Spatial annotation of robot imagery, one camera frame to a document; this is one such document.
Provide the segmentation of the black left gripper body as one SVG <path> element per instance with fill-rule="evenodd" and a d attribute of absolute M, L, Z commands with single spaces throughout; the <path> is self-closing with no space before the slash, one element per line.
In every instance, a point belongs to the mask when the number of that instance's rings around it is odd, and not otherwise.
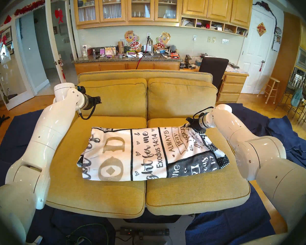
<path fill-rule="evenodd" d="M 86 95 L 86 110 L 90 110 L 98 104 L 98 96 L 92 97 Z"/>

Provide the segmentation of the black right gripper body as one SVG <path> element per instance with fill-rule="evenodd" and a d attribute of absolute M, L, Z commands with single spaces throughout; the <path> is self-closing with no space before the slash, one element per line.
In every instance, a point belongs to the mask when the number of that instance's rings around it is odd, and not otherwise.
<path fill-rule="evenodd" d="M 203 122 L 204 118 L 205 116 L 199 116 L 198 118 L 192 118 L 192 129 L 197 132 L 206 132 L 207 126 Z"/>

